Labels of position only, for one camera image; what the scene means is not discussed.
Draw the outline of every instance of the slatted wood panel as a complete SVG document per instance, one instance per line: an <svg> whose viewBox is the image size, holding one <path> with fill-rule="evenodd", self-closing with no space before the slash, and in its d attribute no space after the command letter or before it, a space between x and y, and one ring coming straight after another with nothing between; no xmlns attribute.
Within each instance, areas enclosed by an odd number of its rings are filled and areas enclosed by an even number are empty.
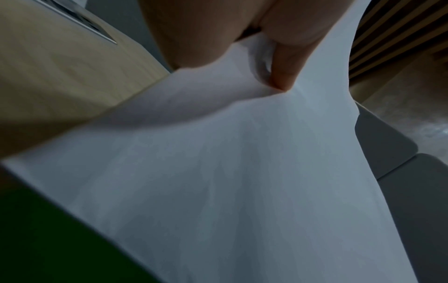
<svg viewBox="0 0 448 283"><path fill-rule="evenodd" d="M421 51L448 63L448 0L372 0L353 42L349 77Z"/></svg>

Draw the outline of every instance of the human hand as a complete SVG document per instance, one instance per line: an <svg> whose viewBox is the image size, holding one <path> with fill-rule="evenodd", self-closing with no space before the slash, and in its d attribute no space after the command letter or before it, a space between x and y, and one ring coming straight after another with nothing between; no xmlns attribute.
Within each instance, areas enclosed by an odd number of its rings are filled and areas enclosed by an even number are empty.
<svg viewBox="0 0 448 283"><path fill-rule="evenodd" d="M139 0L173 68L218 59L248 28L277 42L271 83L290 89L313 50L353 0Z"/></svg>

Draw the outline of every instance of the white paper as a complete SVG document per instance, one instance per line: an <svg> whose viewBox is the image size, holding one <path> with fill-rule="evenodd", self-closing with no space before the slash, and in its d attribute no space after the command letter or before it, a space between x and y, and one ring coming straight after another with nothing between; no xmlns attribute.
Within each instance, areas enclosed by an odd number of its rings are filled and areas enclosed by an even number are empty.
<svg viewBox="0 0 448 283"><path fill-rule="evenodd" d="M367 4L286 94L259 35L4 165L167 283L416 283L355 136Z"/></svg>

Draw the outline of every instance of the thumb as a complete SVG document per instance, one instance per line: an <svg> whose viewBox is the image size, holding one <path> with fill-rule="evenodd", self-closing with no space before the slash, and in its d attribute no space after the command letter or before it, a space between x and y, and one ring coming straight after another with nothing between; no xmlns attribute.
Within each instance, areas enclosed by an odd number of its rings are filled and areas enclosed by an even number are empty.
<svg viewBox="0 0 448 283"><path fill-rule="evenodd" d="M321 39L307 46L288 46L277 43L271 66L271 84L280 90L291 89Z"/></svg>

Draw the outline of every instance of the green surface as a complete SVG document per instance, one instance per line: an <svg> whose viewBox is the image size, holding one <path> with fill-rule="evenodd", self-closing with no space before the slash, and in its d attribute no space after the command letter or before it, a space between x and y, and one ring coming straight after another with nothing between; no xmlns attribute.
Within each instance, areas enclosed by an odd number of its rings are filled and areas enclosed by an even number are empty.
<svg viewBox="0 0 448 283"><path fill-rule="evenodd" d="M26 188L0 198L0 282L157 282Z"/></svg>

